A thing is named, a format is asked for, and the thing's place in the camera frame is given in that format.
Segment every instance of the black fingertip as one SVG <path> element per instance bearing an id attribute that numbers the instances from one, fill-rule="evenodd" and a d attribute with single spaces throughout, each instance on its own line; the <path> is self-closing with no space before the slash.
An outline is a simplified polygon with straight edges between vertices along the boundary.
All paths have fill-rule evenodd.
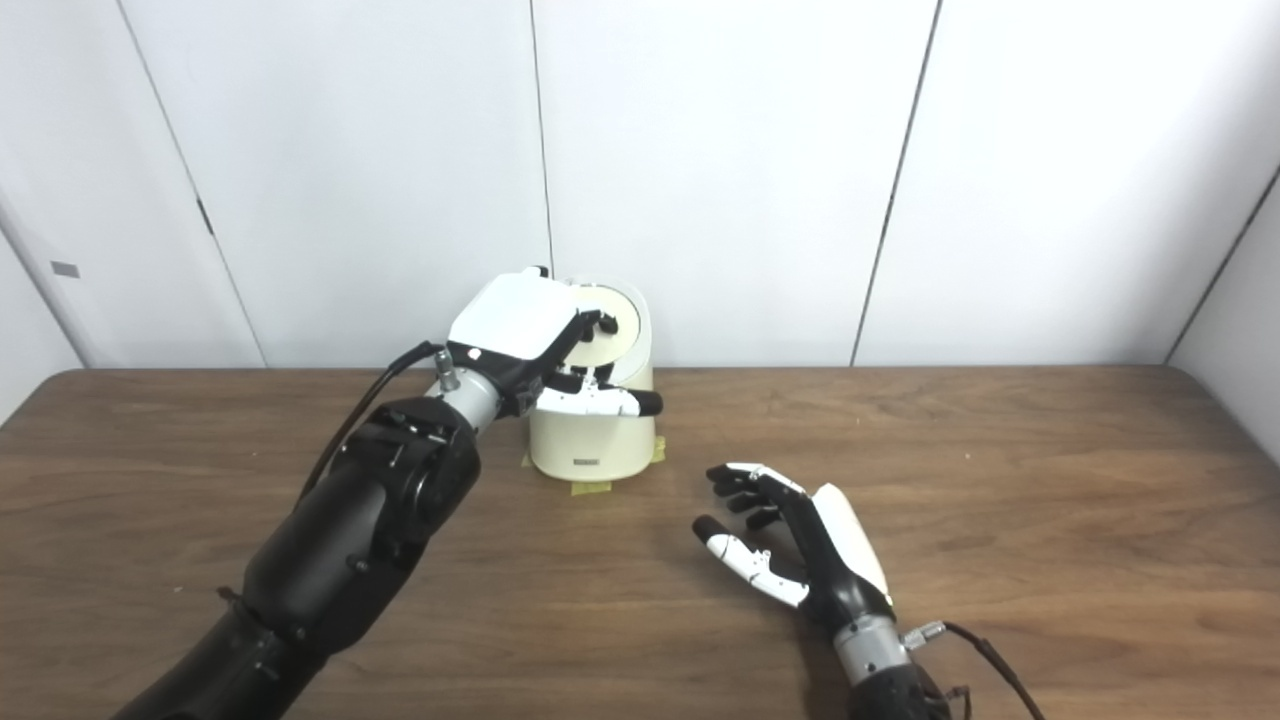
<path id="1" fill-rule="evenodd" d="M 759 530 L 780 518 L 782 518 L 782 514 L 777 510 L 760 510 L 746 519 L 746 529 Z"/>
<path id="2" fill-rule="evenodd" d="M 742 492 L 742 486 L 740 486 L 737 480 L 728 480 L 727 483 L 716 483 L 712 486 L 712 492 L 714 492 L 717 497 L 728 497 L 731 495 L 737 495 Z"/>
<path id="3" fill-rule="evenodd" d="M 636 402 L 640 404 L 640 416 L 652 418 L 662 413 L 662 396 L 648 389 L 632 389 Z"/>
<path id="4" fill-rule="evenodd" d="M 713 483 L 723 483 L 736 480 L 737 475 L 733 474 L 733 470 L 728 469 L 728 465 L 717 465 L 707 469 L 707 479 Z"/>
<path id="5" fill-rule="evenodd" d="M 730 512 L 745 512 L 753 507 L 759 507 L 767 505 L 769 500 L 763 495 L 740 495 L 728 501 Z"/>
<path id="6" fill-rule="evenodd" d="M 722 525 L 716 518 L 712 518 L 710 515 L 701 515 L 694 520 L 694 534 L 698 536 L 698 539 L 703 541 L 703 544 L 707 544 L 707 541 L 713 537 L 727 536 L 730 533 L 728 528 Z"/>

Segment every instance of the yellow tape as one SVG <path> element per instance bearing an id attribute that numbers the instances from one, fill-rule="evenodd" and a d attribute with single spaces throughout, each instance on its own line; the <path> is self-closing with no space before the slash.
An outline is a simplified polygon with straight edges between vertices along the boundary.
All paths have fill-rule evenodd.
<path id="1" fill-rule="evenodd" d="M 613 489 L 613 483 L 570 483 L 570 495 L 595 495 L 598 492 L 609 492 Z"/>

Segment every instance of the black cable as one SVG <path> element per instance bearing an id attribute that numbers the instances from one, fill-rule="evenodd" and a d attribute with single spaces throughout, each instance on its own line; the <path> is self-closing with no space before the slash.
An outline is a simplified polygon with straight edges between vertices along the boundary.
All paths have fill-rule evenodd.
<path id="1" fill-rule="evenodd" d="M 1018 679 L 1018 674 L 1014 673 L 1014 669 L 1005 662 L 1005 659 L 1001 657 L 998 652 L 996 652 L 996 646 L 991 644 L 991 641 L 987 638 L 979 638 L 955 623 L 943 621 L 942 624 L 946 625 L 947 630 L 968 641 L 969 644 L 978 651 L 978 655 L 987 659 L 987 662 L 996 669 L 996 673 L 1000 673 L 1000 676 L 1009 683 L 1009 687 L 1014 688 L 1014 692 L 1018 693 L 1019 698 L 1021 698 L 1023 705 L 1027 706 L 1027 711 L 1032 714 L 1034 720 L 1044 720 L 1044 714 L 1039 711 L 1039 706 L 1037 706 L 1036 701 L 1032 700 L 1030 693 L 1027 692 L 1023 682 Z"/>
<path id="2" fill-rule="evenodd" d="M 348 414 L 347 419 L 342 421 L 342 425 L 338 427 L 338 432 L 334 433 L 329 445 L 325 446 L 324 452 L 320 454 L 320 459 L 316 460 L 315 466 L 311 468 L 311 474 L 307 475 L 307 482 L 302 483 L 302 492 L 298 495 L 298 502 L 294 503 L 293 507 L 297 507 L 302 502 L 302 498 L 316 487 L 316 483 L 320 482 L 320 477 L 324 475 L 329 462 L 333 461 L 333 456 L 338 452 L 338 448 L 342 447 L 342 442 L 347 439 L 347 433 L 351 432 L 351 428 L 355 427 L 356 421 L 365 414 L 365 410 L 369 410 L 369 406 L 378 398 L 378 395 L 383 392 L 387 383 L 392 382 L 396 375 L 403 373 L 413 364 L 426 360 L 440 350 L 443 348 L 434 342 L 422 342 L 404 355 L 393 360 L 390 365 L 387 365 L 383 374 L 378 375 L 374 384 L 369 386 L 365 396 L 360 398 L 360 402 L 357 402 L 355 407 L 352 407 L 351 414 Z"/>

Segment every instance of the metal connector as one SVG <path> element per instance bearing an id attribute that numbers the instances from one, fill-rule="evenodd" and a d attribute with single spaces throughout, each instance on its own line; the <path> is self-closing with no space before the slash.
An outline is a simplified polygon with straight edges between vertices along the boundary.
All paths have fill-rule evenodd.
<path id="1" fill-rule="evenodd" d="M 452 392 L 462 386 L 458 373 L 453 369 L 453 355 L 440 348 L 435 356 L 435 374 L 440 379 L 440 391 Z"/>
<path id="2" fill-rule="evenodd" d="M 914 652 L 945 632 L 947 632 L 947 626 L 942 623 L 942 620 L 925 623 L 902 635 L 902 647 L 905 647 L 908 652 Z"/>

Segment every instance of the black robotic arm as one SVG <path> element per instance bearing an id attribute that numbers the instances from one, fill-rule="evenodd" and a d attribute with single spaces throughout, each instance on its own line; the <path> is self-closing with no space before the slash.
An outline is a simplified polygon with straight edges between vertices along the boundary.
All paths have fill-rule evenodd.
<path id="1" fill-rule="evenodd" d="M 617 332 L 616 320 L 580 307 L 545 272 L 490 282 L 454 322 L 447 346 L 424 343 L 393 364 L 403 369 L 434 356 L 438 379 L 426 396 L 387 402 L 347 436 L 364 410 L 357 406 L 314 473 L 319 479 L 329 466 L 328 475 L 307 483 L 250 560 L 221 620 L 115 720 L 283 716 L 413 573 L 480 475 L 476 442 L 485 428 L 529 413 L 548 386 L 572 395 L 588 383 L 562 373 L 562 364 L 596 331 Z M 654 393 L 591 391 L 576 411 L 650 415 L 662 407 Z"/>

